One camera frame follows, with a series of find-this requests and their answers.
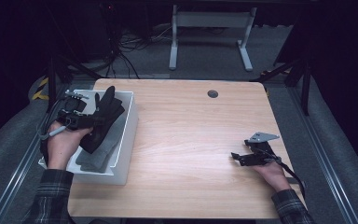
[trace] table top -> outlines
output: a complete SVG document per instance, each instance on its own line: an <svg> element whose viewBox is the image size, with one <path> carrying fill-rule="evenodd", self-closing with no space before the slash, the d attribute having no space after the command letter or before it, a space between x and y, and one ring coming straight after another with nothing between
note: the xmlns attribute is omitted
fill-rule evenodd
<svg viewBox="0 0 358 224"><path fill-rule="evenodd" d="M280 135L261 84L100 79L94 90L112 85L134 92L139 113L127 184L73 184L71 216L277 217L273 189L230 155L250 154L243 140L256 132ZM218 96L209 97L210 90ZM292 168L283 140L269 144Z"/></svg>

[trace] plaid shirt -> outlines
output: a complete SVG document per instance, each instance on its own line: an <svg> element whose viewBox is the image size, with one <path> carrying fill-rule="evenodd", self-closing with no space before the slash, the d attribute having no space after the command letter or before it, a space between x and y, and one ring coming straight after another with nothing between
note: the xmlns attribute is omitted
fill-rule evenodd
<svg viewBox="0 0 358 224"><path fill-rule="evenodd" d="M74 174L47 169L22 223L68 223L68 199Z"/></svg>
<svg viewBox="0 0 358 224"><path fill-rule="evenodd" d="M68 199L74 174L47 169L40 181L31 209L22 223L68 223ZM272 196L278 215L284 224L315 223L304 204L292 189Z"/></svg>
<svg viewBox="0 0 358 224"><path fill-rule="evenodd" d="M298 199L292 189L282 190L272 196L281 222L284 224L309 224L315 223L308 214L304 204Z"/></svg>

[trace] person's left hand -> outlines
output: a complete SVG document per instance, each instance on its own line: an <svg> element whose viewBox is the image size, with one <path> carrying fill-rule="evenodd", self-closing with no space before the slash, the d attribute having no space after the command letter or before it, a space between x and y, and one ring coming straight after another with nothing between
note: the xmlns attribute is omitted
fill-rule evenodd
<svg viewBox="0 0 358 224"><path fill-rule="evenodd" d="M283 168L276 161L271 161L265 165L252 166L252 169L261 174L277 192L291 188L284 175Z"/></svg>
<svg viewBox="0 0 358 224"><path fill-rule="evenodd" d="M54 121L49 127L49 132L60 128L62 125ZM66 170L68 161L75 154L80 140L90 133L92 128L69 130L65 129L48 139L48 169Z"/></svg>

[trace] black cable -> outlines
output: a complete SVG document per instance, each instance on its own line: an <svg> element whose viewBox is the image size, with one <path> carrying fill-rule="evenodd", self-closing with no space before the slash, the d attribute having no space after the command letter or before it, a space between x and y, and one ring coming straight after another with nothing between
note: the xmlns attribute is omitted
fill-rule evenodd
<svg viewBox="0 0 358 224"><path fill-rule="evenodd" d="M98 65L96 67L91 67L91 68L88 68L88 69L90 71L92 71L92 72L99 72L99 71L103 70L104 68L108 67L113 61L114 61L114 59L112 59L110 56L108 56L108 61L105 62L104 64ZM79 71L77 69L71 69L71 68L68 68L68 69L73 74L83 74L81 71Z"/></svg>
<svg viewBox="0 0 358 224"><path fill-rule="evenodd" d="M113 69L113 65L112 65L112 64L110 64L110 66L112 67L113 76L116 78L116 71Z"/></svg>
<svg viewBox="0 0 358 224"><path fill-rule="evenodd" d="M171 28L172 27L165 29L164 31L162 31L162 33L159 33L157 36L150 36L147 40L144 40L141 37L130 37L128 35L130 35L131 33L127 32L126 34L123 35L123 38L126 38L126 39L124 39L124 40L121 39L119 46L123 49L128 49L128 50L122 50L122 52L131 52L131 51L134 51L135 49L137 49L137 50L145 49L148 46L150 46L154 43L158 43L162 39L166 38L165 34Z"/></svg>
<svg viewBox="0 0 358 224"><path fill-rule="evenodd" d="M118 55L120 53L118 44L119 39L121 38L121 36L119 36L121 32L119 31L119 28L113 27L112 25L112 21L115 19L116 10L111 3L101 3L100 11L104 20L105 31L107 33L108 42L111 49L111 55Z"/></svg>
<svg viewBox="0 0 358 224"><path fill-rule="evenodd" d="M110 70L110 65L107 66L107 71L106 71L105 77L107 77L107 75L109 74L109 70Z"/></svg>
<svg viewBox="0 0 358 224"><path fill-rule="evenodd" d="M69 44L68 39L66 39L66 36L63 34L63 31L61 30L60 26L58 25L57 21L56 21L55 18L54 18L53 13L51 12L50 8L48 7L48 3L46 2L46 0L43 1L43 3L44 3L44 5L45 5L45 7L46 7L46 10L48 11L49 16L50 16L51 19L53 20L54 25L56 26L58 32L59 32L60 35L62 36L63 41L64 41L65 44L68 46L68 49L69 49L69 50L71 51L71 53L73 54L73 57L74 57L77 61L79 61L78 58L76 57L76 54L75 54L74 50L72 49L71 45Z"/></svg>
<svg viewBox="0 0 358 224"><path fill-rule="evenodd" d="M305 187L303 182L300 180L300 178L295 174L295 172L293 172L286 164L284 164L283 162L278 162L278 164L280 164L281 167L283 167L283 169L289 173L292 177L295 178L295 180L298 182L298 185L300 186L300 190L301 193L305 199Z"/></svg>
<svg viewBox="0 0 358 224"><path fill-rule="evenodd" d="M124 61L124 64L126 64L126 67L127 67L128 71L129 71L129 78L131 78L131 77L130 77L130 68L129 68L129 66L127 65L126 60L125 60L124 58L122 58L121 56L120 56L120 59L122 59L122 60Z"/></svg>
<svg viewBox="0 0 358 224"><path fill-rule="evenodd" d="M50 127L50 125L54 122L54 120L51 120L51 116L52 113L54 112L55 108L57 107L57 105L60 103L60 101L63 101L65 98L62 97L60 99L58 99L53 106L51 107L49 113L48 113L48 117L46 118L45 122L42 124L41 127L37 127L36 129L38 130L37 132L40 133L40 131L42 131L42 134L46 134L48 132L48 128Z"/></svg>
<svg viewBox="0 0 358 224"><path fill-rule="evenodd" d="M137 77L138 79L140 79L139 76L138 76L138 73L137 73L136 70L135 70L135 67L134 67L133 64L130 62L130 60L129 60L123 53L120 53L120 56L124 59L124 62L127 61L127 62L130 64L130 66L131 66L133 72L135 73L136 77Z"/></svg>
<svg viewBox="0 0 358 224"><path fill-rule="evenodd" d="M81 63L75 63L73 62L72 60L68 59L68 58L65 58L63 57L62 55L59 55L59 58L66 64L69 64L69 65L72 65L74 68L76 68L78 71L80 71L81 73L83 74L87 74L89 75L90 77L93 77L95 79L99 79L103 76L91 71L88 69L88 67L82 65Z"/></svg>

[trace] metal stand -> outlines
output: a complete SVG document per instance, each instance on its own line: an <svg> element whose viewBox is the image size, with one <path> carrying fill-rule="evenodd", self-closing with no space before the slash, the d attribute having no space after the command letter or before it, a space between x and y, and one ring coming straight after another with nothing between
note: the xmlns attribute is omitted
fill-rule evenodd
<svg viewBox="0 0 358 224"><path fill-rule="evenodd" d="M86 74L95 80L105 78L89 70L81 63L76 63L60 55L51 57L50 62L48 63L48 112L57 101L56 75L60 78L62 83L70 83L73 79L72 73L68 69L68 65L72 65L81 73Z"/></svg>
<svg viewBox="0 0 358 224"><path fill-rule="evenodd" d="M251 33L252 25L255 19L256 7L250 12L189 12L177 11L177 5L173 6L172 11L172 46L170 57L170 69L176 69L178 39L177 28L182 27L231 27L243 28L244 36L242 40L238 40L238 48L241 53L245 70L250 72L253 70L248 52L246 51L246 43Z"/></svg>
<svg viewBox="0 0 358 224"><path fill-rule="evenodd" d="M284 84L286 85L286 87L295 87L301 77L303 77L301 108L303 109L304 114L308 116L308 99L310 93L310 65L307 59L299 59L290 63L286 63L270 72L265 72L266 74L264 76L261 76L256 79L251 79L249 81L263 83L270 78L279 75L281 72L286 71L289 68L292 69L289 73L289 76L284 81Z"/></svg>

